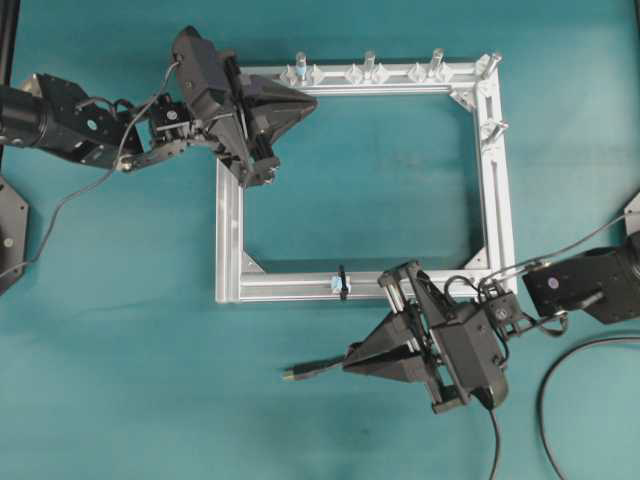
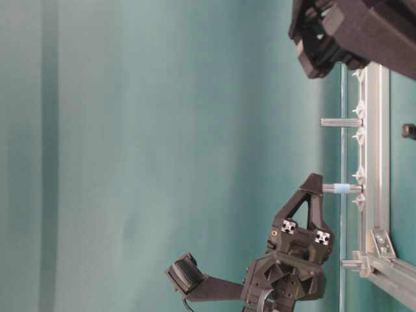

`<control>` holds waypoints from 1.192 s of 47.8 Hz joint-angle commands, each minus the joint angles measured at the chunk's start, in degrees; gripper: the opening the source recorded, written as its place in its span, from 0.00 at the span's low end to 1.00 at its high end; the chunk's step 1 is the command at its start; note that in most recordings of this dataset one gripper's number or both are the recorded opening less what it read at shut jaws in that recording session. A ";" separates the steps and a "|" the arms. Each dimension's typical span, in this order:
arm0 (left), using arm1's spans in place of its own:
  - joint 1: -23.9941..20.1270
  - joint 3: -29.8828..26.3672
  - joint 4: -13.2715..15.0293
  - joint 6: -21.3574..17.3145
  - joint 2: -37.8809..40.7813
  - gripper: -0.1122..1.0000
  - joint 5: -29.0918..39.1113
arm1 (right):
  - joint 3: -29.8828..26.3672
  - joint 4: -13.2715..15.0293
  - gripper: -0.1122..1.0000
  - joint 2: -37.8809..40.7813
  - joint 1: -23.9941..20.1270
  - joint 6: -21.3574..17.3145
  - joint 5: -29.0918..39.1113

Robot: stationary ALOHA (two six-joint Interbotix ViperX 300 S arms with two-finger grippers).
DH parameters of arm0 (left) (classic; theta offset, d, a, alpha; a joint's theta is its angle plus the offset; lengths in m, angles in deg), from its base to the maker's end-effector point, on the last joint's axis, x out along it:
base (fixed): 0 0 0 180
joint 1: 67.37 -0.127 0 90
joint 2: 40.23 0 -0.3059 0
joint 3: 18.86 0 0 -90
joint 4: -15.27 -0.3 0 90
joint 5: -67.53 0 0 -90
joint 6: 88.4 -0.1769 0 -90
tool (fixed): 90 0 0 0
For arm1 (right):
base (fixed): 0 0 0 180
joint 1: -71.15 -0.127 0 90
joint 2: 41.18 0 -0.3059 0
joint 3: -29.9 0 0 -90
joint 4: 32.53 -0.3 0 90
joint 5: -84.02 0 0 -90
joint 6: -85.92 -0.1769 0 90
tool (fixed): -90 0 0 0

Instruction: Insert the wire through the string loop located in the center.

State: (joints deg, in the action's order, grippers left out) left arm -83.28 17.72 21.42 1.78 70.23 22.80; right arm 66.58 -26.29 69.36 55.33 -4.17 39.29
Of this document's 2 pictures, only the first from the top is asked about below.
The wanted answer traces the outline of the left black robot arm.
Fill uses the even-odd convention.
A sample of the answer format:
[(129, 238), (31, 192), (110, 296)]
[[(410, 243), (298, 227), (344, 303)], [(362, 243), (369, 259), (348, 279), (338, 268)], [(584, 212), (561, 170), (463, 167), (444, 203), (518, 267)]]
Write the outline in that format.
[(183, 95), (160, 94), (149, 107), (108, 103), (77, 84), (35, 74), (22, 88), (1, 89), (1, 142), (64, 160), (131, 172), (183, 153), (210, 149), (244, 187), (272, 182), (274, 143), (317, 101), (258, 74), (241, 71), (192, 26), (175, 38), (170, 60)]

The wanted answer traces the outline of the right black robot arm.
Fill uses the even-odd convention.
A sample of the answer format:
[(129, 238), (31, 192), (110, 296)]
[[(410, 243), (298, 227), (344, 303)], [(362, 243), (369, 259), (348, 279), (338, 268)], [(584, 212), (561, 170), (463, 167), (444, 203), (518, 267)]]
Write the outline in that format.
[(348, 373), (423, 383), (442, 413), (477, 398), (488, 410), (508, 394), (501, 341), (523, 333), (519, 322), (546, 321), (583, 310), (603, 324), (639, 315), (639, 251), (631, 244), (598, 248), (535, 267), (523, 281), (539, 314), (526, 315), (514, 293), (496, 287), (477, 301), (456, 302), (419, 262), (384, 272), (379, 285), (391, 311), (342, 362)]

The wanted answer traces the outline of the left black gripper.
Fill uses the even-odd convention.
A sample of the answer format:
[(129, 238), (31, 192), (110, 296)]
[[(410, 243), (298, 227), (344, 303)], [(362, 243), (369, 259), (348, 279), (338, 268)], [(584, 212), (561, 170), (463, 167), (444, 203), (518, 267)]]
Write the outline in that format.
[(280, 166), (272, 144), (309, 116), (317, 100), (264, 76), (243, 74), (234, 51), (218, 50), (193, 26), (177, 34), (171, 54), (196, 123), (194, 137), (243, 187), (272, 183)]

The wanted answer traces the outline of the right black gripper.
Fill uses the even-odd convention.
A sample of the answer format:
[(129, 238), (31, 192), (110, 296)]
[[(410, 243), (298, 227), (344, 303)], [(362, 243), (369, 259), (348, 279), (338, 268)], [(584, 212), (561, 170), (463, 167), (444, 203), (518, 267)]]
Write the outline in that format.
[[(405, 383), (423, 383), (436, 414), (465, 406), (475, 398), (492, 411), (508, 394), (507, 361), (483, 308), (459, 302), (449, 289), (455, 282), (473, 283), (460, 275), (438, 287), (417, 261), (401, 264), (378, 278), (392, 308), (349, 358), (373, 358), (344, 365), (348, 373)], [(376, 357), (407, 347), (408, 357)]]

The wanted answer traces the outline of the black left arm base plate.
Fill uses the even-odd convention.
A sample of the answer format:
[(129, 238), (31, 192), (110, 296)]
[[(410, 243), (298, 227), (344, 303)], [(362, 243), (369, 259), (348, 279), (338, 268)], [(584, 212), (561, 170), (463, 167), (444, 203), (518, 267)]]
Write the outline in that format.
[(1, 177), (1, 294), (22, 276), (25, 261), (29, 204)]

